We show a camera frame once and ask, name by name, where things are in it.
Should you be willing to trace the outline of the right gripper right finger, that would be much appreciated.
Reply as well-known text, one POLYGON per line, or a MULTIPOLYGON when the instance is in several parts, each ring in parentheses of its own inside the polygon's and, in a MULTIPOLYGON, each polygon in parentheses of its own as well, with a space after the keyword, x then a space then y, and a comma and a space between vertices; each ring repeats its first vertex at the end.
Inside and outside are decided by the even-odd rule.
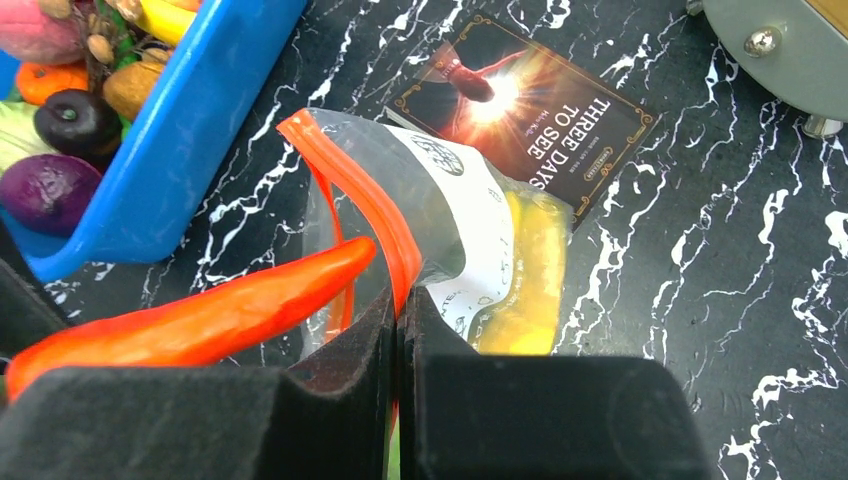
POLYGON ((398 325, 404 479, 707 479, 675 378, 653 360, 484 355, 414 289, 398 325))

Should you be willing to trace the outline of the orange brown toy potato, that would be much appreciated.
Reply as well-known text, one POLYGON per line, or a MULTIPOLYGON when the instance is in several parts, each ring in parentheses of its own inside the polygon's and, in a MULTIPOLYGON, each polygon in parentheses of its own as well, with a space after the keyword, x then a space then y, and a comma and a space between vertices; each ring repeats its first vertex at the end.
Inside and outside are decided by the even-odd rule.
POLYGON ((148 61, 122 67, 105 80, 103 97, 119 115, 133 122, 164 69, 164 64, 148 61))

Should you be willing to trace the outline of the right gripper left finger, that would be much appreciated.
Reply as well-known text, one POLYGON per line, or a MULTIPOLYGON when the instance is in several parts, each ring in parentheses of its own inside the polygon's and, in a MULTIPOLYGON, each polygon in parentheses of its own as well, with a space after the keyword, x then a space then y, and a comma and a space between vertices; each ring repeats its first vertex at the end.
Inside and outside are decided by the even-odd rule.
POLYGON ((288 368, 63 368, 1 417, 5 479, 381 479, 394 305, 288 368))

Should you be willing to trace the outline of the clear zip top bag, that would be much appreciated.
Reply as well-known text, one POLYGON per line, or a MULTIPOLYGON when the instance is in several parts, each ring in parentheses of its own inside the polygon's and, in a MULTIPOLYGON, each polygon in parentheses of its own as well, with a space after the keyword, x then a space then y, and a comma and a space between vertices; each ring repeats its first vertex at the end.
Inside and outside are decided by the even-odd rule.
POLYGON ((472 347, 478 314, 502 302, 512 284, 506 194, 544 193, 572 214, 469 146, 320 108, 303 108, 278 129, 310 173, 304 252, 359 236, 378 249, 354 284, 307 321, 306 352, 357 321, 380 294, 402 306, 417 287, 472 347))

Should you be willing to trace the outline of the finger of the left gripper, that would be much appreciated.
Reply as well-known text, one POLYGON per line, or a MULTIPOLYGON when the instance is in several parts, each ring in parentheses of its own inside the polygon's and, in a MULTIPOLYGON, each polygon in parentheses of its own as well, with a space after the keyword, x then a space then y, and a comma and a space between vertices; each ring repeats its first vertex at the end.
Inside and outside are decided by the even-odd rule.
POLYGON ((1 357, 12 358, 51 334, 70 327, 64 312, 1 226, 1 357))

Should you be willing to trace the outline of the brown toy longan bunch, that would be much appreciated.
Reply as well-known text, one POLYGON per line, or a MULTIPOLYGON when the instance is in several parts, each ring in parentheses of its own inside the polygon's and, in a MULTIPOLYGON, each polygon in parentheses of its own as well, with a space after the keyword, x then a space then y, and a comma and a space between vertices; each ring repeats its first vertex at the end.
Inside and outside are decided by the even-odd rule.
POLYGON ((139 60, 129 24, 141 18, 140 1, 94 1, 89 10, 78 1, 37 1, 36 5, 47 19, 40 39, 57 60, 81 59, 86 53, 115 69, 139 60))

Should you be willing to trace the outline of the yellow toy banana bunch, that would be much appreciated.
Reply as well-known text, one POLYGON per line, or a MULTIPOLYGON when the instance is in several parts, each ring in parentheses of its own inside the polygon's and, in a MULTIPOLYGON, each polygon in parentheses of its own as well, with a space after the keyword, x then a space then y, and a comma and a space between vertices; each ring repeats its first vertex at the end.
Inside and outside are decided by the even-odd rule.
POLYGON ((570 234, 569 208, 544 193, 509 192, 514 268, 505 299, 475 319, 470 343, 482 354, 548 355, 559 323, 570 234))

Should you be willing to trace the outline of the red toy chili pepper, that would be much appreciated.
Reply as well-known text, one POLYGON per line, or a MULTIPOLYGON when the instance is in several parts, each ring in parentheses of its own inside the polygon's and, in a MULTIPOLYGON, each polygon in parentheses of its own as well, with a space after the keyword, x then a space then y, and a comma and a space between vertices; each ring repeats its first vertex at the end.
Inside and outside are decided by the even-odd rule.
POLYGON ((62 330, 11 361, 6 393, 16 401, 62 367, 212 365, 282 335, 337 297, 371 263, 376 245, 357 237, 179 301, 62 330))

